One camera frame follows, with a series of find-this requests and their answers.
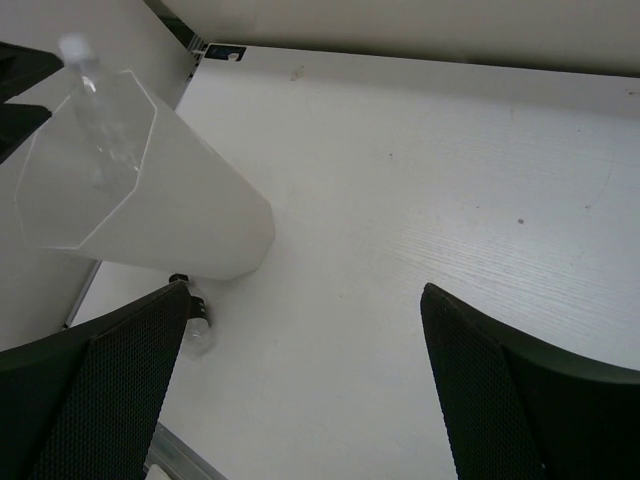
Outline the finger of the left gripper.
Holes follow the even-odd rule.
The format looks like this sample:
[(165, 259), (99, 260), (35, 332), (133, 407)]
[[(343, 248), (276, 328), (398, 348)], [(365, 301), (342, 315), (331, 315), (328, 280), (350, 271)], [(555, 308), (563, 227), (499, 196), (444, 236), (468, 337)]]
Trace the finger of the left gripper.
[(41, 105), (2, 104), (0, 111), (0, 162), (4, 163), (52, 112)]
[(16, 97), (63, 68), (55, 54), (6, 42), (0, 47), (1, 102)]

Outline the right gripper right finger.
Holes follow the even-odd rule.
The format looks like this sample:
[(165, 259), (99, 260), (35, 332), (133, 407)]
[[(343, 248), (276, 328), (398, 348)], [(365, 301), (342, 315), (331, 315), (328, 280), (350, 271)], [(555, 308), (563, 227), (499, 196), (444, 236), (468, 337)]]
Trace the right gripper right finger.
[(458, 478), (638, 478), (638, 371), (551, 345), (434, 284), (420, 310)]

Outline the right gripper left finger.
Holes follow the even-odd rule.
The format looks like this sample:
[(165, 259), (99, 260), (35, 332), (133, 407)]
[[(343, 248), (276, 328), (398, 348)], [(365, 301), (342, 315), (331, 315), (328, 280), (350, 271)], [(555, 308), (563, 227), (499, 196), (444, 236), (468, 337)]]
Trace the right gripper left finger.
[(190, 306), (173, 282), (3, 351), (2, 478), (141, 478)]

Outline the clear unlabelled plastic bottle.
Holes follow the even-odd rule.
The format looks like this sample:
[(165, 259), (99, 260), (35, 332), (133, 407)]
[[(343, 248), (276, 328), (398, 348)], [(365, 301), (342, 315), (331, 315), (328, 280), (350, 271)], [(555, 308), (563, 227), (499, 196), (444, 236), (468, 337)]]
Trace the clear unlabelled plastic bottle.
[(70, 102), (78, 124), (96, 150), (96, 186), (125, 197), (136, 185), (140, 159), (123, 102), (122, 76), (103, 64), (82, 34), (66, 34), (58, 46), (71, 75)]

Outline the black label small bottle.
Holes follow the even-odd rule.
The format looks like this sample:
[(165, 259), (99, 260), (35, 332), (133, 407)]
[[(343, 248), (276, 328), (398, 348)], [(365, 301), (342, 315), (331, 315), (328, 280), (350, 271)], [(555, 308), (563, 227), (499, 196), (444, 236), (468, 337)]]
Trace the black label small bottle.
[(198, 359), (214, 346), (215, 330), (213, 315), (201, 290), (185, 274), (174, 273), (169, 282), (181, 282), (189, 290), (189, 318), (183, 335), (181, 354), (190, 359)]

